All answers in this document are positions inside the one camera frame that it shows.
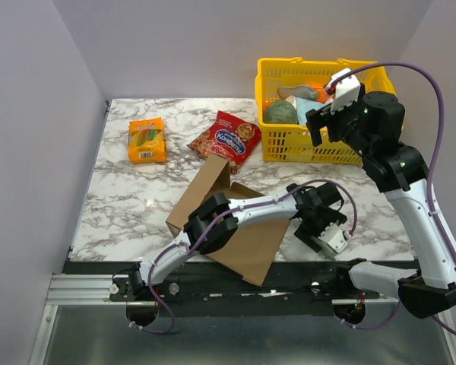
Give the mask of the brown cardboard express box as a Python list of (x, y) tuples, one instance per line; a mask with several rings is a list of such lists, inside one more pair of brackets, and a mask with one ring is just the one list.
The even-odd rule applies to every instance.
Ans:
[[(204, 162), (166, 219), (171, 234), (177, 236), (191, 214), (213, 194), (227, 198), (259, 198), (262, 194), (238, 182), (231, 182), (229, 161), (211, 155)], [(230, 241), (208, 257), (240, 274), (243, 280), (260, 286), (268, 273), (290, 221), (272, 220), (238, 229)]]

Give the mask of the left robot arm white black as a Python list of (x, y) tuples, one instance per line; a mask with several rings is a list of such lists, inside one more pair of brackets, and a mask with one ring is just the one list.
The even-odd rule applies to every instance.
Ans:
[(295, 236), (316, 252), (335, 256), (347, 248), (349, 235), (340, 227), (347, 217), (331, 206), (343, 197), (333, 182), (292, 184), (274, 195), (233, 199), (211, 196), (194, 210), (181, 232), (157, 254), (145, 256), (128, 273), (127, 291), (146, 300), (154, 286), (196, 255), (222, 249), (234, 233), (247, 226), (278, 219), (297, 219)]

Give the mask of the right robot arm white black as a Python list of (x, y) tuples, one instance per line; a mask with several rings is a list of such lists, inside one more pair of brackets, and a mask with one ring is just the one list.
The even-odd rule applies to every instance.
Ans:
[(456, 305), (456, 242), (443, 217), (422, 154), (400, 142), (405, 108), (393, 94), (369, 92), (333, 111), (327, 105), (306, 113), (312, 144), (342, 141), (361, 156), (363, 169), (397, 212), (416, 253), (419, 269), (403, 270), (354, 259), (334, 279), (345, 298), (371, 290), (397, 298), (425, 319)]

